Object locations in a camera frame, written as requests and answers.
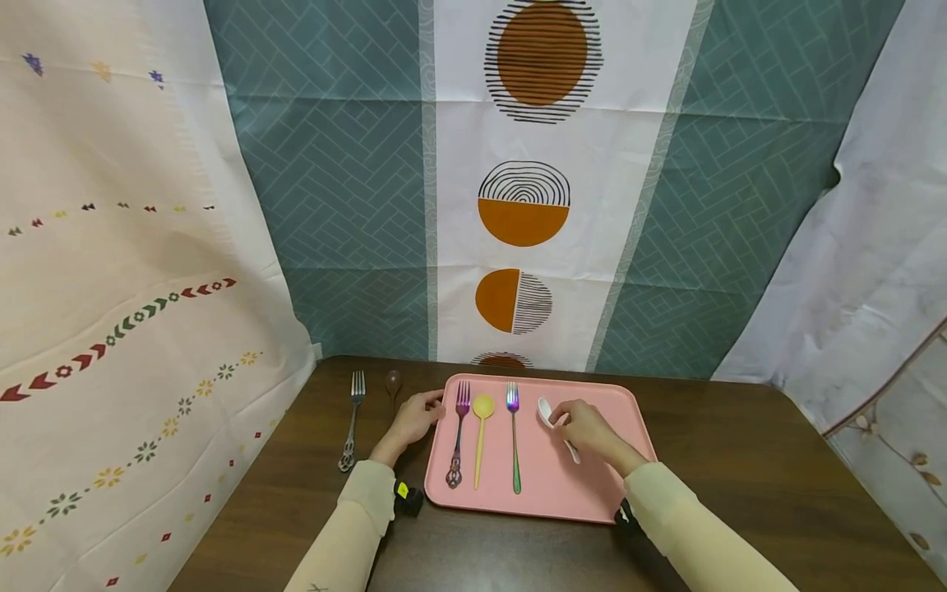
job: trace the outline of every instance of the beige sleeve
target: beige sleeve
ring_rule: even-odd
[[[632,514],[693,592],[798,592],[659,462],[625,479]]]
[[[378,544],[394,518],[394,472],[373,460],[359,462],[285,592],[365,590]]]

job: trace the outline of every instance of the brown spoon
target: brown spoon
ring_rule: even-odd
[[[384,377],[384,389],[388,391],[388,398],[391,399],[391,419],[395,419],[395,402],[398,400],[398,391],[402,389],[402,374],[397,370],[391,370]]]

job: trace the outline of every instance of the green fork handle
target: green fork handle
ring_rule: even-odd
[[[513,492],[517,495],[523,490],[520,484],[520,455],[516,451],[516,414],[513,417]]]

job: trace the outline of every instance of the left hand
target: left hand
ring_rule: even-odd
[[[395,461],[404,449],[424,438],[428,428],[447,414],[447,410],[440,404],[440,398],[443,396],[443,389],[430,390],[418,393],[402,403],[395,421],[368,458],[394,468]]]

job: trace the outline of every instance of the hand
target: hand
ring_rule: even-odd
[[[404,449],[424,438],[428,428],[447,414],[447,410],[440,404],[440,398],[443,396],[443,389],[431,390],[418,393],[402,403],[395,421],[368,458],[394,468]]]
[[[555,429],[557,436],[569,440],[583,452],[591,452],[612,465],[622,478],[648,462],[634,447],[621,439],[599,410],[582,400],[560,403],[549,416],[555,424],[563,416],[565,422]]]

